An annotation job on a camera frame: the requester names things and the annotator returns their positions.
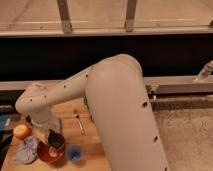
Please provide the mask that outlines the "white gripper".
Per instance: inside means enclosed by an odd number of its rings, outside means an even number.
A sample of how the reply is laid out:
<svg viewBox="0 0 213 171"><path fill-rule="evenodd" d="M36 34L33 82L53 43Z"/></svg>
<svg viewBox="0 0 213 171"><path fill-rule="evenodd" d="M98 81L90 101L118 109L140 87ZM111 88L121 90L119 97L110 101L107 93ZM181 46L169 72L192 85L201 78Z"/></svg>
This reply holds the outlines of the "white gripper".
<svg viewBox="0 0 213 171"><path fill-rule="evenodd" d="M48 139L45 131L51 128L51 116L50 115L35 115L31 117L34 127L39 130L36 132L37 138L43 143L47 144Z"/></svg>

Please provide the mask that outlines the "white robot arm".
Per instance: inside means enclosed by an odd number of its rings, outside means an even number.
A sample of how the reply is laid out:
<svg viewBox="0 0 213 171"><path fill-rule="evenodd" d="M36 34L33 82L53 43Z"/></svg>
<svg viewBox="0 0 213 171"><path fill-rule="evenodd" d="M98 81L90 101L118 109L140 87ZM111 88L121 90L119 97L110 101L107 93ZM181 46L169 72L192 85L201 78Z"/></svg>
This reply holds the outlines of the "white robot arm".
<svg viewBox="0 0 213 171"><path fill-rule="evenodd" d="M105 58L50 89L33 83L15 108L43 131L51 106L82 96L112 171L171 171L142 67L128 54Z"/></svg>

